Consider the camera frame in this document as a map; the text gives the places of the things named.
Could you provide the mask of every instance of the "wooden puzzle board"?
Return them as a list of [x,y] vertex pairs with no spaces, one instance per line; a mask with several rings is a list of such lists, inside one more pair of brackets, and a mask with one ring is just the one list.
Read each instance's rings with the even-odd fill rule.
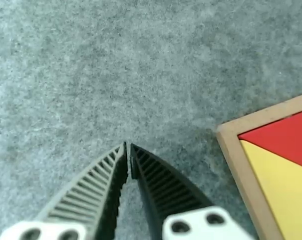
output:
[[302,95],[218,127],[228,166],[263,240],[302,240]]

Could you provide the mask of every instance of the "yellow puzzle piece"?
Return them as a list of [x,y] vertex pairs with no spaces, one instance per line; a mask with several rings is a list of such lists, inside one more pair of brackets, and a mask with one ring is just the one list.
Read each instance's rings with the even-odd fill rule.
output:
[[241,140],[286,240],[302,240],[302,166]]

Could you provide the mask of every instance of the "gray carpet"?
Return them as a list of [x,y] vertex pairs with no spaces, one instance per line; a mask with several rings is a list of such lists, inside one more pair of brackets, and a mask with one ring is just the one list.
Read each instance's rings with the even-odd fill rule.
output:
[[[302,0],[0,0],[0,232],[122,141],[256,236],[218,124],[302,94]],[[118,240],[149,240],[134,181]]]

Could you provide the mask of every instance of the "wooden frame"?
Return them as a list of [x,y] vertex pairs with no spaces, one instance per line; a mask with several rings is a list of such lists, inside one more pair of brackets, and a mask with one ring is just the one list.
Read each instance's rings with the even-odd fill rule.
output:
[[302,112],[302,95],[224,123],[217,129],[217,139],[222,152],[262,240],[284,240],[284,238],[238,135],[299,112]]

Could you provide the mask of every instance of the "screw hole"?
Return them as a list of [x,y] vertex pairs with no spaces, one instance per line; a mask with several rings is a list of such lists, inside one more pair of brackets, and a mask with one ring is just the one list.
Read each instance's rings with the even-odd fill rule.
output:
[[64,232],[60,237],[59,240],[77,240],[78,239],[78,234],[76,231],[69,230]]
[[209,222],[209,224],[223,224],[225,221],[224,219],[217,214],[210,214],[206,217],[207,221]]
[[186,233],[190,230],[188,224],[182,221],[176,221],[172,224],[172,231],[175,233]]
[[32,228],[26,231],[20,240],[37,240],[41,234],[41,231],[37,228]]

